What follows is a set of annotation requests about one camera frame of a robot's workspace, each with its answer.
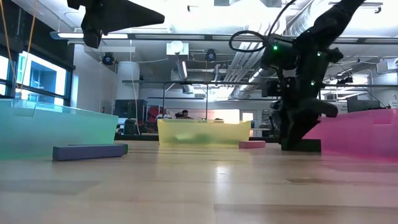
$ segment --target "ceiling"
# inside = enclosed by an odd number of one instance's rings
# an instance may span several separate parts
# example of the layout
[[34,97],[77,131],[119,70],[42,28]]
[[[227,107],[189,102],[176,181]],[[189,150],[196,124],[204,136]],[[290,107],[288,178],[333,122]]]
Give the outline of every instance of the ceiling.
[[[13,0],[27,12],[33,13],[34,1]],[[54,30],[59,32],[79,32],[80,22],[85,13],[84,7],[79,11],[67,7],[67,0],[38,0],[37,18],[45,22]],[[261,0],[229,0],[236,2],[230,6],[214,6],[223,0],[133,0],[142,6],[148,7],[165,15],[164,24],[143,27],[143,29],[126,29],[124,33],[201,33],[201,34],[232,34],[238,30],[254,29],[260,25],[269,27],[273,22],[280,8],[268,8],[261,3]],[[287,35],[297,35],[305,30],[315,18],[330,7],[331,0],[298,0],[289,8],[281,18],[276,32]],[[345,37],[398,37],[398,23],[393,20],[395,9],[398,6],[396,0],[378,0],[382,2],[382,11],[375,14],[375,8],[364,7],[358,9],[351,24],[342,36]],[[192,11],[187,11],[187,5],[192,6]],[[115,53],[117,60],[130,60],[136,62],[147,62],[162,60],[166,56],[166,44],[170,41],[164,40],[103,40],[101,46],[125,47],[125,52]],[[217,60],[229,61],[236,57],[235,53],[228,47],[228,42],[206,42],[189,41],[189,49],[192,51],[193,59],[204,61],[203,52],[208,49],[215,49],[218,54]],[[134,53],[130,54],[130,47],[134,47]],[[358,45],[345,44],[336,45],[346,56],[343,62],[370,60],[371,57],[398,56],[398,45]],[[104,52],[86,51],[96,60],[104,55]],[[170,70],[174,63],[168,61],[142,63],[141,75],[146,80],[168,80]],[[214,67],[215,64],[203,62],[187,62],[188,68]],[[335,76],[343,69],[358,66],[358,63],[344,63],[331,66],[326,73],[326,78]],[[243,78],[248,79],[251,73]]]

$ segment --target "window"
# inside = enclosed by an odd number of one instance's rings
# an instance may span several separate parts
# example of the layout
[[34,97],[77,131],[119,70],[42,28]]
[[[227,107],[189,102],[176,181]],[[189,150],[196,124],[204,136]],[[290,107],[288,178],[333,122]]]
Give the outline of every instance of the window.
[[[15,98],[19,99],[19,95],[21,94],[21,89],[16,89]],[[22,90],[22,100],[30,100],[30,101],[37,101],[42,103],[52,103],[55,105],[63,106],[63,99],[56,98],[53,96],[47,96],[40,93],[34,93],[28,90]]]
[[17,82],[58,95],[65,95],[67,71],[35,55],[19,54]]
[[0,95],[6,95],[6,86],[4,84],[0,84]]
[[0,79],[7,80],[7,74],[8,74],[8,58],[0,56]]

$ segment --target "yellow plastic bin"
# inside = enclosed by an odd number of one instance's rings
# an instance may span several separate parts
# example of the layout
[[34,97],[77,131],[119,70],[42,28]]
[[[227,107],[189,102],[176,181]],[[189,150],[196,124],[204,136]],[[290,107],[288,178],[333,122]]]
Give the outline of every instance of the yellow plastic bin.
[[159,143],[164,145],[237,146],[249,140],[251,122],[226,124],[213,120],[158,119]]

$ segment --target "pink block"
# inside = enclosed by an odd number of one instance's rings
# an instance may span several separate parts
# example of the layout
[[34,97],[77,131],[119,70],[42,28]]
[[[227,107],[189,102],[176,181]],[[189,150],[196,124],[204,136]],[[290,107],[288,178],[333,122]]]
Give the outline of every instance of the pink block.
[[265,141],[240,141],[239,142],[240,149],[254,149],[254,148],[260,148],[260,147],[265,147],[265,146],[266,146]]
[[304,139],[321,139],[322,153],[398,160],[398,110],[369,110],[321,118]]

